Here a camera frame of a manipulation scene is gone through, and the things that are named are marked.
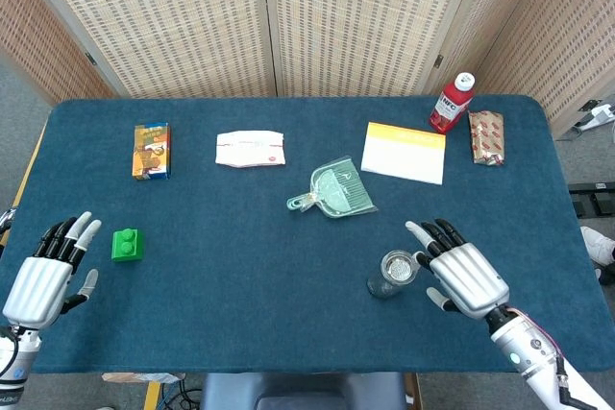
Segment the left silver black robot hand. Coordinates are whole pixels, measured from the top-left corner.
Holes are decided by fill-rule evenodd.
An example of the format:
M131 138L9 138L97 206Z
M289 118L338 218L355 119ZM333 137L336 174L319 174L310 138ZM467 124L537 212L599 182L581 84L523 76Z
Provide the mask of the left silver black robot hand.
M96 288L99 272L91 269L74 294L68 286L102 222L89 211L70 217L44 232L32 255L22 263L2 314L11 326L41 330L59 316L86 302Z

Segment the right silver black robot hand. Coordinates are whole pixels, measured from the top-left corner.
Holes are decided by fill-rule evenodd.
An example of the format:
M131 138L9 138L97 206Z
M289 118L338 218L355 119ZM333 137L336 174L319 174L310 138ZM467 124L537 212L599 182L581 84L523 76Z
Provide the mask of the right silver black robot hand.
M439 281L446 294L430 291L441 308L453 305L472 319L483 319L509 301L509 287L487 258L448 221L405 222L406 229L424 246L419 264Z

